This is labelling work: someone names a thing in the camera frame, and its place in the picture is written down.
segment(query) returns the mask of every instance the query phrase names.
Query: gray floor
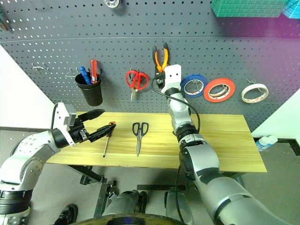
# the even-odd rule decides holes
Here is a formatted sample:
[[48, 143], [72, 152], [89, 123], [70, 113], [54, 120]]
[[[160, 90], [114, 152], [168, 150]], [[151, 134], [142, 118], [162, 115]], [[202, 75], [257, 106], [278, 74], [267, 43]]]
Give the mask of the gray floor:
[[[0, 131], [0, 165], [13, 146], [29, 132]], [[268, 173], [243, 175], [245, 187], [272, 212], [292, 224], [300, 224], [300, 157], [288, 144], [275, 144], [261, 153]], [[150, 168], [96, 167], [108, 180], [116, 179], [120, 192], [135, 189], [137, 184], [173, 184], [175, 170]], [[31, 225], [52, 224], [65, 205], [78, 205], [78, 220], [94, 214], [100, 184], [80, 185], [81, 175], [63, 165], [46, 164], [33, 192]], [[213, 224], [191, 187], [185, 192], [196, 225]], [[165, 215], [164, 191], [149, 191], [146, 213]]]

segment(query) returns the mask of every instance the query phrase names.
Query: black cup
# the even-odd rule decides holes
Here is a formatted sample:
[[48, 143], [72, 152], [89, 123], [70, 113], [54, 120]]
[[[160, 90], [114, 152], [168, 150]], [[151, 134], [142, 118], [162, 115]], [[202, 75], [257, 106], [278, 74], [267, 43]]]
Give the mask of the black cup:
[[75, 81], [90, 106], [97, 106], [103, 102], [99, 76], [97, 77], [97, 83], [93, 84], [86, 84], [82, 74], [78, 74], [75, 77]]

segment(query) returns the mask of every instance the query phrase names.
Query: black shoe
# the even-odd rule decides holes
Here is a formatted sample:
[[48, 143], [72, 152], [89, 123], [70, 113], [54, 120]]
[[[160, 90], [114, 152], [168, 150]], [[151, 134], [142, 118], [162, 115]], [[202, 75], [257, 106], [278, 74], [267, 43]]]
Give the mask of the black shoe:
[[64, 220], [64, 222], [66, 222], [64, 224], [72, 224], [76, 222], [77, 214], [78, 214], [77, 205], [69, 204], [62, 210], [58, 220], [60, 221]]

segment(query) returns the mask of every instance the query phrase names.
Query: red tape roll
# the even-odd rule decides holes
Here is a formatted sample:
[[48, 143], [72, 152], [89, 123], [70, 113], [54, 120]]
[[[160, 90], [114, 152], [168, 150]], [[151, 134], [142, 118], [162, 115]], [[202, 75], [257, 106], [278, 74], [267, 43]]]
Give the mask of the red tape roll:
[[[223, 85], [224, 89], [216, 94], [210, 94], [210, 91], [218, 86]], [[229, 99], [235, 91], [235, 85], [232, 80], [228, 78], [218, 78], [208, 83], [204, 89], [204, 97], [209, 102], [223, 102]]]

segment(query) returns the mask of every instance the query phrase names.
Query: wooden table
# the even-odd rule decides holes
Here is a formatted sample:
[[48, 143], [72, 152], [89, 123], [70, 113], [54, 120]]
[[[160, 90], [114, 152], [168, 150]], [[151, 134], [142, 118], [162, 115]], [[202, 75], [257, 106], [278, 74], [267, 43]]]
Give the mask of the wooden table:
[[[192, 115], [194, 123], [197, 118]], [[220, 170], [229, 172], [266, 172], [243, 115], [201, 114], [201, 131], [204, 139], [216, 151]], [[99, 165], [178, 168], [179, 147], [172, 134], [171, 117], [164, 113], [105, 112], [84, 123], [92, 133], [97, 128], [115, 121], [117, 126], [103, 158], [106, 137], [93, 143], [78, 143], [66, 147], [51, 157], [48, 163], [68, 165]], [[142, 139], [139, 157], [136, 156], [136, 137], [132, 133], [134, 122], [149, 123], [149, 131]]]

